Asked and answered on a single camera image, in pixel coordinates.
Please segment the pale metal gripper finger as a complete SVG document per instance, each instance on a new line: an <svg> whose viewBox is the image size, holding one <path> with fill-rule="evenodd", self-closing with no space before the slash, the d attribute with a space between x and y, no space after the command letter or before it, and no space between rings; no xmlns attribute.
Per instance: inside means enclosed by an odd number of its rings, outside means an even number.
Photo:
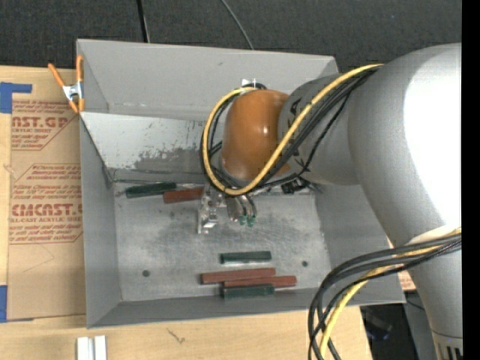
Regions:
<svg viewBox="0 0 480 360"><path fill-rule="evenodd" d="M213 217L217 213L216 200L209 194L203 194L200 200L199 216Z"/></svg>
<svg viewBox="0 0 480 360"><path fill-rule="evenodd" d="M217 225L218 216L216 214L201 214L198 217L197 232L199 234L209 234Z"/></svg>

